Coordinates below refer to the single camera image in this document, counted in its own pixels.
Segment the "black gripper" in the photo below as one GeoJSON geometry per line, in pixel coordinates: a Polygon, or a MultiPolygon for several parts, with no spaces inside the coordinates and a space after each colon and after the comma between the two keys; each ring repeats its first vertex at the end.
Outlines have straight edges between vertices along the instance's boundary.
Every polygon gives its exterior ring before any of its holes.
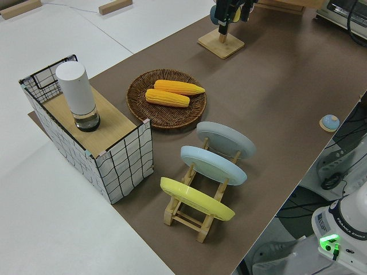
{"type": "Polygon", "coordinates": [[[217,0],[216,1],[216,11],[215,18],[218,19],[218,31],[222,35],[227,35],[228,32],[228,9],[229,4],[234,7],[241,8],[241,20],[243,22],[247,22],[249,19],[249,15],[253,9],[255,3],[258,3],[258,0],[217,0]]]}

